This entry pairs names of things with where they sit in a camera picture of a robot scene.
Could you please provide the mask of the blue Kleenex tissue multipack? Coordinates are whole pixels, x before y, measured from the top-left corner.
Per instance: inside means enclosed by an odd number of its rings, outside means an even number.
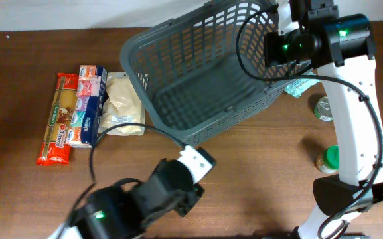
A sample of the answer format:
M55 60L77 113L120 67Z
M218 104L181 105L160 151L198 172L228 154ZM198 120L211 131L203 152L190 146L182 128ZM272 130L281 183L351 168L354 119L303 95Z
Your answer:
M76 107L66 139L73 148L91 148L96 142L107 74L102 66L80 66Z

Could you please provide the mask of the mint green wipes packet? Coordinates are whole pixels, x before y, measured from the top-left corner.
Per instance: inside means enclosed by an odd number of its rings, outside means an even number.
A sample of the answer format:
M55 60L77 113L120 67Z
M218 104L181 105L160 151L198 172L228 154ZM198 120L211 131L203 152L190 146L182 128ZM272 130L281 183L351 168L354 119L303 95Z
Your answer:
M295 98L299 98L302 93L317 83L319 83L319 80L316 79L298 79L288 84L284 91Z

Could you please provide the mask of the grey plastic basket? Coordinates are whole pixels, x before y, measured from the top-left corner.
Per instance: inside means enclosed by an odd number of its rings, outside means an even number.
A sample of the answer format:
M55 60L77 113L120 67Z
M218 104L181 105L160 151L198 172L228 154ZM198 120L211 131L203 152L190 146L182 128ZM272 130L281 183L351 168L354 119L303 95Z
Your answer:
M268 108L285 76L308 64L267 67L271 1L209 1L123 46L120 62L155 127L198 145Z

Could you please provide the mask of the green lid jar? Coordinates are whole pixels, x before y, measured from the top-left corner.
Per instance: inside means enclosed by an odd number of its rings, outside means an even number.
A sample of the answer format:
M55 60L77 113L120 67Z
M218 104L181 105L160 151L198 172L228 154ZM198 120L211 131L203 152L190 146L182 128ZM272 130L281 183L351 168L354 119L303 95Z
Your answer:
M315 160L315 165L323 173L333 174L339 169L339 147L333 145L321 153Z

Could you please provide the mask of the red spaghetti pasta packet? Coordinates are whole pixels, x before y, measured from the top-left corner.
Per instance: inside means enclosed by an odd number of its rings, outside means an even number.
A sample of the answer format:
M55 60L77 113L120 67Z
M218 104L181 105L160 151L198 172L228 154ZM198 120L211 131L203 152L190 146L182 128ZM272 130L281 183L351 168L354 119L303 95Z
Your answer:
M68 164L71 146L66 142L77 100L77 74L58 73L54 99L37 165Z

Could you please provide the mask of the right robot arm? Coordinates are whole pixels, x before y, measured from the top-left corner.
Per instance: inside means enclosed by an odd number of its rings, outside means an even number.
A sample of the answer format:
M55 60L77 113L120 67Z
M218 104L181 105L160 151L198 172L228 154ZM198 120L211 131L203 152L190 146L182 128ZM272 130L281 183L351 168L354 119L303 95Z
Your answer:
M313 183L315 208L293 238L340 238L350 222L383 202L383 127L376 95L376 47L366 15L341 15L333 1L276 1L276 32L265 62L309 61L331 106L339 149L335 175Z

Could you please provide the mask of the beige grain pouch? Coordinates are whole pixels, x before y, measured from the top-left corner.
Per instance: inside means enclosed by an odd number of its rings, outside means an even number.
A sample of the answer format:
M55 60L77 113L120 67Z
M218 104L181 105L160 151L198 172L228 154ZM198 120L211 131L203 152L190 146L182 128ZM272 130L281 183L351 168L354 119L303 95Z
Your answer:
M125 72L110 72L98 133L124 123L145 123L145 108Z

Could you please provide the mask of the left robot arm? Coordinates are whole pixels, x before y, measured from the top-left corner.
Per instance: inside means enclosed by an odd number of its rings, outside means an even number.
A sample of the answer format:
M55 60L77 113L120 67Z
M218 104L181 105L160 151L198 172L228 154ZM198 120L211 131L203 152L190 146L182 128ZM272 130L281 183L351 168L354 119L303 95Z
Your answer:
M178 160L162 159L147 181L124 178L98 189L73 212L51 238L140 238L162 216L175 211L185 217L204 189L194 181L212 168L191 160L191 169Z

